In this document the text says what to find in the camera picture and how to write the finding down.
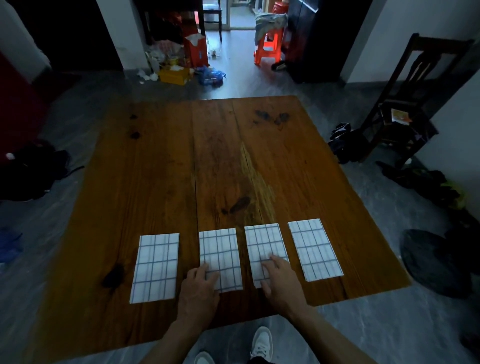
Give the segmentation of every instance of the cloth on stool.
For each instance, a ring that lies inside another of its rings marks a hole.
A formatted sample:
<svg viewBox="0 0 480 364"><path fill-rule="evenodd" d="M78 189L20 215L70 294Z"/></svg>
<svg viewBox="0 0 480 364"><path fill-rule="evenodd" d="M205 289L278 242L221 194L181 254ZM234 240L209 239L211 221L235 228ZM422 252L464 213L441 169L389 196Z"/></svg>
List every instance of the cloth on stool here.
<svg viewBox="0 0 480 364"><path fill-rule="evenodd" d="M283 29L287 26L287 14L272 14L264 12L255 17L255 45L258 46L260 39L270 30Z"/></svg>

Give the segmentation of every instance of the orange stool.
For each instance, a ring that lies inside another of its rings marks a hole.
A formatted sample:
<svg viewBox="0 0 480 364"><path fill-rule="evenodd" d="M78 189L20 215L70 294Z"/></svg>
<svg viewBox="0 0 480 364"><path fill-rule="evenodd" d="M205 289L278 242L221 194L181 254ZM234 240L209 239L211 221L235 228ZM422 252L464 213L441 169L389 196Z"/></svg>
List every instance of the orange stool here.
<svg viewBox="0 0 480 364"><path fill-rule="evenodd" d="M273 41L266 41L265 37L267 34L265 34L258 43L257 51L253 53L253 56L255 57L255 64L257 66L264 57L275 58L275 62L280 62L280 58L282 56L283 29L277 29L271 33L274 34Z"/></svg>

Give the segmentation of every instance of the grid paper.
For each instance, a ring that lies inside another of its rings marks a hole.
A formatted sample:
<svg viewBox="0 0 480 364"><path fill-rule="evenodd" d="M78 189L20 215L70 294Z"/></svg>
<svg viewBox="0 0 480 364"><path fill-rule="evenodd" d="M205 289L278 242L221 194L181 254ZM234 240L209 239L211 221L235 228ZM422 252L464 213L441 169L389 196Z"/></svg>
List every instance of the grid paper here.
<svg viewBox="0 0 480 364"><path fill-rule="evenodd" d="M342 268L319 218L288 223L307 282L343 276Z"/></svg>
<svg viewBox="0 0 480 364"><path fill-rule="evenodd" d="M235 228L201 231L200 264L208 263L207 279L220 272L215 289L220 292L243 290L239 249Z"/></svg>
<svg viewBox="0 0 480 364"><path fill-rule="evenodd" d="M248 257L252 268L253 285L260 288L260 281L270 283L268 271L262 262L270 260L270 254L277 255L288 261L287 251L283 243L282 233L278 224L245 226Z"/></svg>
<svg viewBox="0 0 480 364"><path fill-rule="evenodd" d="M141 235L130 303L175 297L179 233Z"/></svg>

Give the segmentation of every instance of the white sneaker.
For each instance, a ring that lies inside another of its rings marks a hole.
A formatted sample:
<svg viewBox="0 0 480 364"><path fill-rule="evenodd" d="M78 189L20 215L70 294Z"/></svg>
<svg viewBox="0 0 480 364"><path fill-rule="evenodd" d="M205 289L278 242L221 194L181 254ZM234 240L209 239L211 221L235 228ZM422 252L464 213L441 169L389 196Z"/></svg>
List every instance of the white sneaker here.
<svg viewBox="0 0 480 364"><path fill-rule="evenodd" d="M212 357L207 352L199 352L195 356L194 364L215 364Z"/></svg>
<svg viewBox="0 0 480 364"><path fill-rule="evenodd" d="M250 358L260 356L270 362L273 356L272 333L265 326L260 326L253 336Z"/></svg>

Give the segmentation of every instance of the table top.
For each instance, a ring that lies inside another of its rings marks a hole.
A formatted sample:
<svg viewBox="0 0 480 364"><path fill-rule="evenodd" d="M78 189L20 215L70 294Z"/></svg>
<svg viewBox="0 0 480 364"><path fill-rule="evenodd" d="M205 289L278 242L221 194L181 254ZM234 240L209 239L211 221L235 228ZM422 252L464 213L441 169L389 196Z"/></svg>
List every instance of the table top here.
<svg viewBox="0 0 480 364"><path fill-rule="evenodd" d="M267 113L268 120L259 116ZM276 119L280 113L286 121ZM246 196L247 206L231 210ZM288 222L313 218L322 221L341 277L304 279ZM410 284L296 97L117 101L52 263L28 357L52 363L162 337L176 300L129 304L140 235L180 233L178 296L186 272L199 265L198 232L236 228L243 290L221 294L212 327L274 314L253 286L244 231L274 222L311 305ZM123 277L103 287L116 265Z"/></svg>

